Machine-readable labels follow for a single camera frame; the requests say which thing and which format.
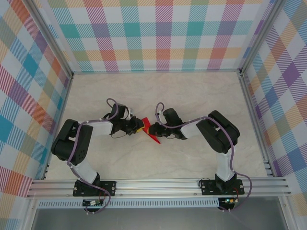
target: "plaid backdrop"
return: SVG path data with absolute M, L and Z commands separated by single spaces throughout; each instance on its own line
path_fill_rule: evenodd
M 246 77 L 270 155 L 307 225 L 307 0 L 288 0 Z
M 237 69 L 258 9 L 269 2 L 35 1 L 72 69 L 82 72 Z
M 0 0 L 0 229 L 40 179 L 69 78 L 21 0 Z
M 244 64 L 244 62 L 245 62 L 245 60 L 246 60 L 246 58 L 247 58 L 247 56 L 248 56 L 248 54 L 249 54 L 249 52 L 250 52 L 250 49 L 251 49 L 251 48 L 253 47 L 253 45 L 255 44 L 255 41 L 256 41 L 257 38 L 258 38 L 259 32 L 261 31 L 262 26 L 264 25 L 265 20 L 268 18 L 269 14 L 270 14 L 270 12 L 271 12 L 271 9 L 272 9 L 272 7 L 273 7 L 273 5 L 274 5 L 275 2 L 276 2 L 276 0 L 270 0 L 270 2 L 269 2 L 269 4 L 268 4 L 267 8 L 265 9 L 265 12 L 264 12 L 264 14 L 263 14 L 263 16 L 262 16 L 262 18 L 261 18 L 261 20 L 260 20 L 258 26 L 257 26 L 257 29 L 255 30 L 255 32 L 254 32 L 254 34 L 253 34 L 251 40 L 249 41 L 248 47 L 247 47 L 247 49 L 245 50 L 245 53 L 244 53 L 244 55 L 243 55 L 243 57 L 242 57 L 242 59 L 241 59 L 241 61 L 240 61 L 240 64 L 239 64 L 238 69 L 241 69 L 241 68 L 242 68 L 242 66 L 243 66 L 243 64 Z

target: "metal bracket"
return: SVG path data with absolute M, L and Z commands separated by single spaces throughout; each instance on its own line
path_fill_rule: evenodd
M 100 181 L 98 187 L 107 190 L 111 196 L 115 196 L 116 181 Z M 76 181 L 73 188 L 73 196 L 101 196 L 101 190 L 91 187 L 79 180 Z
M 248 179 L 240 178 L 246 190 Z M 290 196 L 290 188 L 283 177 L 252 177 L 253 189 L 250 196 Z M 75 180 L 34 180 L 28 193 L 29 199 L 70 199 Z M 199 179 L 139 179 L 116 180 L 116 198 L 188 198 L 204 197 L 198 186 Z M 229 197 L 229 195 L 208 195 Z
M 219 188 L 217 188 L 215 185 L 215 180 L 201 180 L 200 186 L 201 194 L 203 196 L 222 195 Z M 232 189 L 226 195 L 243 195 L 245 193 L 242 180 L 235 180 L 233 187 L 236 188 L 237 191 L 235 189 Z

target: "aluminum rail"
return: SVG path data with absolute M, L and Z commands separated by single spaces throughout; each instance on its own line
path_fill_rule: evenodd
M 57 57 L 60 65 L 62 66 L 63 70 L 66 72 L 66 74 L 72 78 L 73 70 L 70 68 L 64 54 L 62 53 L 56 39 L 52 35 L 52 32 L 50 31 L 48 25 L 46 24 L 45 20 L 43 19 L 39 9 L 37 8 L 36 4 L 33 2 L 33 0 L 23 0 L 24 5 L 30 12 L 32 18 L 36 22 L 40 32 L 44 36 L 46 42 L 52 49 L 54 55 Z
M 245 194 L 249 190 L 249 181 L 243 181 Z M 287 181 L 283 177 L 251 178 L 253 187 L 251 196 L 289 196 Z M 226 195 L 201 195 L 199 179 L 140 179 L 116 180 L 116 194 L 112 199 L 121 198 L 188 198 L 188 197 L 227 197 Z M 29 199 L 84 199 L 74 197 L 72 192 L 75 180 L 36 180 L 28 193 Z
M 255 44 L 252 46 L 251 50 L 248 53 L 247 58 L 245 59 L 245 62 L 242 66 L 242 73 L 243 76 L 251 63 L 253 62 L 256 54 L 258 53 L 263 41 L 266 39 L 267 35 L 269 34 L 276 18 L 278 17 L 280 11 L 283 9 L 283 6 L 286 4 L 287 0 L 277 0 L 275 1 L 268 18 L 265 20 L 264 25 L 260 29 L 260 32 L 258 34 L 258 37 L 255 41 Z

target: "table surface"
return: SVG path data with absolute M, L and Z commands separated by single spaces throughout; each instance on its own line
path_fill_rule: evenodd
M 252 123 L 235 72 L 119 73 L 76 75 L 64 111 L 78 121 L 110 112 L 107 98 L 132 108 L 137 118 L 156 122 L 158 102 L 174 108 L 183 121 L 218 110 L 239 129 L 234 168 L 251 177 L 266 176 Z M 144 132 L 112 139 L 91 139 L 87 159 L 102 179 L 214 177 L 216 156 L 203 136 L 187 140 L 159 138 Z M 47 179 L 75 179 L 65 162 L 53 156 Z

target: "cable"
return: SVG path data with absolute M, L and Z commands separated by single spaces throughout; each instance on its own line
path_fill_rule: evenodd
M 103 200 L 102 200 L 102 201 L 100 200 L 100 197 L 101 197 L 101 192 L 99 193 L 98 202 L 99 202 L 99 203 L 103 203 L 103 202 L 104 202 L 104 200 L 105 200 L 105 198 L 106 198 L 106 193 L 104 194 L 104 198 L 103 198 Z
M 75 154 L 75 151 L 76 151 L 76 148 L 77 148 L 77 144 L 78 144 L 78 139 L 79 139 L 80 130 L 81 130 L 81 127 L 82 127 L 83 125 L 89 124 L 89 123 L 93 123 L 93 122 L 105 122 L 105 121 L 109 121 L 109 120 L 113 119 L 113 118 L 117 115 L 117 113 L 118 113 L 118 104 L 117 104 L 117 102 L 116 102 L 114 99 L 112 99 L 112 98 L 108 98 L 108 99 L 106 100 L 106 103 L 107 103 L 111 108 L 112 108 L 112 106 L 110 105 L 109 101 L 113 101 L 114 104 L 116 105 L 116 111 L 115 111 L 114 115 L 111 116 L 111 117 L 109 117 L 108 119 L 100 118 L 100 119 L 98 119 L 98 120 L 84 121 L 84 122 L 82 122 L 81 124 L 79 124 L 79 127 L 78 127 L 78 129 L 77 129 L 77 133 L 76 133 L 75 143 L 74 143 L 73 148 L 72 148 L 72 151 L 71 151 L 71 155 L 69 156 L 69 158 L 68 158 L 68 160 L 67 160 L 67 162 L 66 162 L 66 164 L 70 167 L 72 173 L 73 173 L 81 182 L 87 184 L 88 186 L 91 186 L 91 187 L 93 187 L 93 188 L 96 188 L 96 189 L 101 190 L 102 192 L 104 192 L 105 194 L 107 194 L 108 197 L 109 197 L 107 203 L 106 203 L 102 208 L 100 208 L 98 211 L 96 211 L 96 212 L 89 212 L 89 211 L 87 210 L 87 207 L 85 207 L 85 210 L 87 211 L 87 214 L 89 214 L 89 213 L 95 214 L 95 213 L 99 213 L 99 212 L 103 211 L 103 210 L 110 204 L 110 201 L 111 201 L 111 194 L 110 194 L 106 189 L 101 188 L 101 187 L 98 187 L 98 186 L 93 185 L 93 184 L 90 184 L 90 183 L 88 183 L 86 180 L 84 180 L 83 178 L 80 178 L 79 175 L 78 175 L 78 173 L 77 173 L 77 172 L 75 171 L 75 169 L 73 168 L 73 164 L 71 163 L 71 160 L 72 160 L 72 158 L 73 158 L 73 156 L 74 156 L 74 154 Z
M 235 187 L 234 187 L 234 189 L 235 189 L 235 191 L 236 191 L 236 200 L 238 200 L 238 198 L 239 198 L 239 191 L 238 191 L 237 188 L 235 188 Z
M 163 124 L 161 121 L 160 121 L 160 118 L 159 118 L 159 115 L 158 115 L 158 108 L 159 108 L 159 105 L 162 105 L 162 110 L 161 112 L 164 110 L 164 104 L 162 102 L 159 102 L 155 108 L 155 116 L 156 116 L 156 119 L 157 121 L 164 127 L 166 128 L 179 128 L 179 127 L 183 127 L 183 126 L 186 126 L 188 125 L 189 123 L 192 123 L 192 122 L 195 122 L 195 121 L 199 121 L 199 120 L 203 120 L 203 119 L 208 119 L 212 122 L 214 122 L 225 134 L 225 136 L 227 137 L 227 139 L 229 140 L 229 143 L 230 143 L 230 146 L 231 146 L 231 157 L 230 157 L 230 169 L 231 171 L 233 171 L 234 173 L 236 173 L 237 175 L 240 175 L 240 176 L 244 176 L 246 177 L 248 180 L 249 180 L 249 184 L 250 184 L 250 187 L 249 187 L 249 191 L 248 191 L 248 194 L 247 196 L 245 197 L 245 199 L 242 201 L 242 203 L 236 207 L 234 207 L 232 210 L 235 210 L 235 209 L 238 209 L 240 206 L 242 206 L 244 204 L 244 202 L 249 198 L 250 194 L 251 194 L 251 190 L 252 190 L 252 181 L 251 181 L 251 178 L 245 174 L 241 174 L 241 173 L 238 173 L 237 171 L 234 170 L 233 166 L 232 166 L 232 163 L 233 163 L 233 160 L 234 160 L 234 154 L 235 154 L 235 147 L 234 147 L 234 144 L 232 143 L 232 140 L 229 136 L 229 134 L 226 132 L 226 130 L 220 125 L 220 123 L 218 123 L 216 120 L 214 120 L 213 118 L 211 117 L 208 117 L 208 116 L 202 116 L 202 117 L 199 117 L 199 118 L 196 118 L 194 120 L 191 120 L 191 121 L 188 121 L 188 122 L 185 122 L 179 126 L 166 126 L 165 124 Z
M 116 138 L 114 138 L 113 137 L 113 135 L 111 135 L 111 137 L 113 138 L 113 139 L 117 139 L 117 138 L 122 138 L 122 137 L 124 137 L 124 136 L 126 136 L 127 134 L 125 134 L 125 135 L 123 135 L 123 136 L 120 136 L 120 137 L 116 137 Z

